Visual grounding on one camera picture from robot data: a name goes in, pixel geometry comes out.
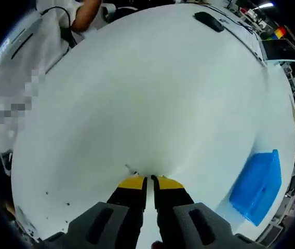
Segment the blue lid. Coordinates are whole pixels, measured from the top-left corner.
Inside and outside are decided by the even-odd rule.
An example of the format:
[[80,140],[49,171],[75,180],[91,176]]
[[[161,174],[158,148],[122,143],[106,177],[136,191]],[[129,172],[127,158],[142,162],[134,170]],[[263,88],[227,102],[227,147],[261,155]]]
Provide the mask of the blue lid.
[[246,163],[231,193],[230,202],[258,226],[272,206],[281,186],[278,150],[254,154]]

